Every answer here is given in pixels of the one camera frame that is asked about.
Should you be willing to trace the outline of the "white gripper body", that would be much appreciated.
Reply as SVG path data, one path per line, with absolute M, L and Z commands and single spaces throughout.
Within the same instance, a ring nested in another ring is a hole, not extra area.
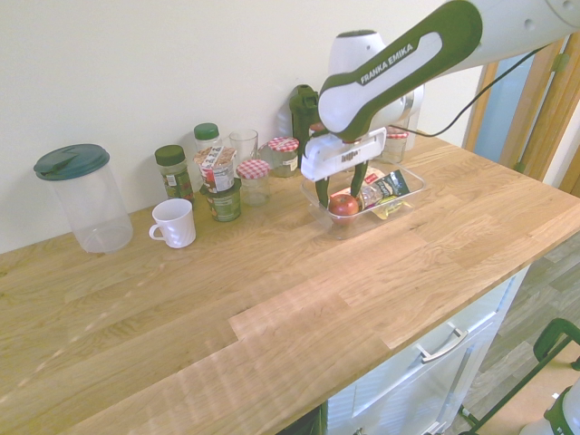
M 353 143 L 343 142 L 333 134 L 311 138 L 305 145 L 301 172 L 306 179 L 326 179 L 382 154 L 387 129 L 381 127 Z

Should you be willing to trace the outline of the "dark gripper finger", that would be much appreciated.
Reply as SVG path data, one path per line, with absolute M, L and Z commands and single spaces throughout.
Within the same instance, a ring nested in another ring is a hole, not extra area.
M 328 186 L 329 186 L 330 178 L 326 177 L 323 179 L 319 179 L 314 183 L 316 194 L 319 200 L 319 204 L 324 209 L 328 209 L 329 206 L 329 194 L 328 194 Z
M 353 178 L 350 185 L 350 194 L 354 198 L 357 198 L 361 191 L 366 171 L 368 169 L 368 163 L 369 161 L 366 160 L 354 166 Z

